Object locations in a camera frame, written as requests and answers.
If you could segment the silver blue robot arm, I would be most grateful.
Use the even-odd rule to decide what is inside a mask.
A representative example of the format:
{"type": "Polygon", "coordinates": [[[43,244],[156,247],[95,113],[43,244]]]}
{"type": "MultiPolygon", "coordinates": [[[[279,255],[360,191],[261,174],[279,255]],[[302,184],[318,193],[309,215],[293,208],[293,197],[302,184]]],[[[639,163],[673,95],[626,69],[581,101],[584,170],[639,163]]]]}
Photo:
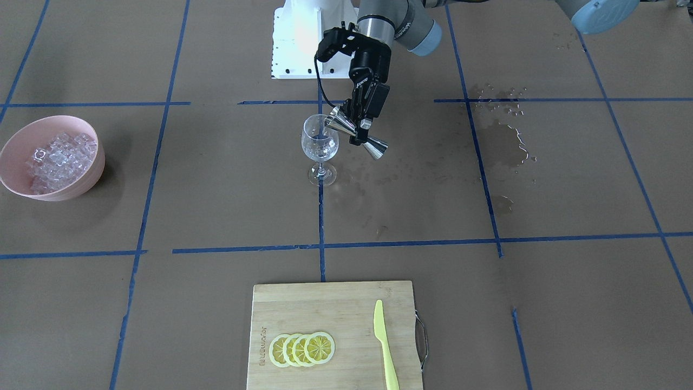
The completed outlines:
{"type": "MultiPolygon", "coordinates": [[[[426,56],[439,46],[440,25],[427,13],[445,1],[361,1],[356,23],[342,25],[342,49],[351,56],[349,79],[353,82],[343,112],[355,125],[349,142],[369,145],[369,129],[389,94],[388,74],[392,47],[400,43],[409,52],[426,56]]],[[[558,7],[578,32],[603,33],[626,20],[636,1],[558,1],[558,7]]]]}

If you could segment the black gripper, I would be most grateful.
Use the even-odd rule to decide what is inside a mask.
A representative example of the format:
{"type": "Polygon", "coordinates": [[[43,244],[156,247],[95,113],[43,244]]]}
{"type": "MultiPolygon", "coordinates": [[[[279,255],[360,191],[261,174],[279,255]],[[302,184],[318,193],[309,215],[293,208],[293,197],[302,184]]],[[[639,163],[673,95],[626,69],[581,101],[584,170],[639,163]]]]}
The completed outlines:
{"type": "Polygon", "coordinates": [[[391,49],[361,33],[351,33],[347,48],[353,51],[349,79],[354,84],[347,109],[351,123],[349,143],[360,146],[367,142],[373,120],[379,117],[388,98],[391,49]]]}

